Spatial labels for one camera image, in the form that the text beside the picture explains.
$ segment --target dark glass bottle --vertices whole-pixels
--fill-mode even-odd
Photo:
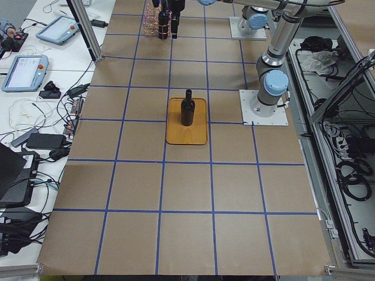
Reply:
[[[166,0],[162,1],[162,10],[159,12],[159,38],[164,40],[168,38],[169,13],[166,11]]]
[[[190,126],[194,119],[195,102],[192,99],[192,90],[186,90],[185,98],[181,102],[181,124]]]

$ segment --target wooden tray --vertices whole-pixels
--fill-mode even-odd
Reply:
[[[195,111],[191,126],[181,124],[183,98],[171,98],[168,103],[166,142],[170,145],[205,145],[207,135],[207,104],[203,98],[194,98]]]

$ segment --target white table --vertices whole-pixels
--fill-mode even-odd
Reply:
[[[39,22],[50,23],[54,19],[63,15],[61,11],[68,16],[72,16],[68,7],[59,6],[58,4],[52,5],[51,13],[44,13],[43,7],[50,3],[50,0],[38,0],[27,18]],[[92,6],[87,8],[89,18],[108,22],[110,20],[114,3],[115,0],[94,0]],[[31,20],[26,20],[23,23],[22,28],[30,26],[32,23]],[[5,53],[5,59],[0,60],[0,68],[10,68],[14,57],[17,55],[45,54],[49,58],[49,70],[84,71],[91,62],[91,57],[86,48],[82,34],[80,32],[76,33],[65,44],[59,46],[47,41],[42,41],[35,37],[35,34],[37,34],[37,32],[43,27],[43,25],[38,24],[27,28],[25,32],[29,34],[29,37],[26,39],[20,52],[12,53],[9,57],[9,53]],[[98,43],[102,44],[107,28],[93,27],[93,29]]]
[[[59,6],[58,4],[52,5],[51,13],[44,13],[43,7],[50,4],[51,0],[38,0],[31,10],[28,18],[34,19],[40,22],[49,23],[58,16],[62,15],[61,11],[65,12],[68,15],[71,15],[70,10],[66,6]],[[99,19],[109,22],[112,9],[114,6],[115,0],[93,0],[93,4],[90,7],[87,7],[90,19]],[[33,22],[27,20],[23,23],[22,27],[31,25]],[[42,41],[35,37],[35,34],[41,30],[42,25],[32,26],[27,28],[25,31],[29,33],[25,44],[22,46],[19,53],[12,53],[8,58],[6,58],[9,53],[5,53],[4,59],[0,60],[0,72],[7,72],[13,62],[15,56],[21,54],[45,54],[49,58],[49,66],[47,68],[46,76],[43,79],[42,86],[36,92],[12,92],[7,93],[0,90],[0,133],[5,133],[13,131],[13,128],[9,125],[9,108],[14,105],[16,101],[22,99],[30,99],[32,101],[41,101],[38,98],[39,91],[43,89],[43,86],[50,80],[52,80],[57,87],[60,88],[61,92],[64,94],[84,73],[84,70],[87,69],[91,62],[90,54],[86,48],[84,40],[81,33],[77,33],[73,38],[66,42],[62,46],[52,44],[49,42]],[[107,28],[94,28],[94,32],[97,36],[99,44],[103,43],[105,31]],[[85,73],[83,78],[80,80],[79,84],[89,83],[93,76],[93,70],[95,65],[92,63],[88,72]],[[3,83],[5,76],[0,76],[0,84]],[[13,125],[17,123],[29,122],[31,125],[34,124],[34,120],[29,118],[27,120],[26,115],[29,116],[38,116],[41,112],[34,107],[31,103],[32,101],[25,102],[16,102],[12,107],[11,117],[13,119]],[[49,107],[56,108],[59,100],[48,100],[49,106],[43,102],[38,102],[37,105],[40,108],[47,112]],[[54,115],[47,121],[46,125],[51,125],[54,121],[58,120],[60,117],[54,111]],[[62,133],[64,130],[63,122],[59,122],[52,127],[42,128],[39,131],[41,133]],[[9,142],[12,140],[12,136],[6,137],[2,143],[9,146]],[[37,153],[41,157],[48,157],[48,150],[37,150]],[[66,164],[66,157],[57,161],[56,163],[42,162],[39,164],[38,171],[44,172],[54,179],[58,179],[64,166]],[[46,176],[38,175],[42,179],[47,179]],[[49,189],[48,201],[43,210],[44,213],[50,212],[53,209],[54,201],[56,199],[57,191],[52,188]],[[33,190],[32,199],[27,208],[30,208],[34,211],[41,211],[47,197],[47,188],[43,185],[35,187]],[[42,230],[46,225],[46,222],[40,223],[34,230],[34,234]],[[0,270],[1,266],[13,266],[13,265],[30,265],[36,262],[41,245],[30,244],[21,249],[17,254],[8,253],[8,256],[0,258]],[[18,280],[18,277],[10,278],[7,280]]]

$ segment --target metal mounting plate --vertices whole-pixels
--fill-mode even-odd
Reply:
[[[244,125],[288,126],[288,119],[284,107],[277,108],[271,117],[260,117],[250,109],[250,101],[258,94],[258,90],[240,90],[242,120]]]
[[[243,34],[242,32],[240,32],[237,28],[237,24],[240,19],[241,18],[236,17],[236,16],[229,17],[232,39],[259,40],[259,41],[267,40],[267,35],[265,34],[264,28],[258,29],[252,34]]]

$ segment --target tablet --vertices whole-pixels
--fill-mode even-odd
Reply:
[[[16,56],[1,89],[4,92],[34,92],[42,85],[47,66],[48,58],[44,54]]]
[[[35,34],[35,36],[44,41],[62,45],[79,30],[75,19],[68,16],[60,16]]]

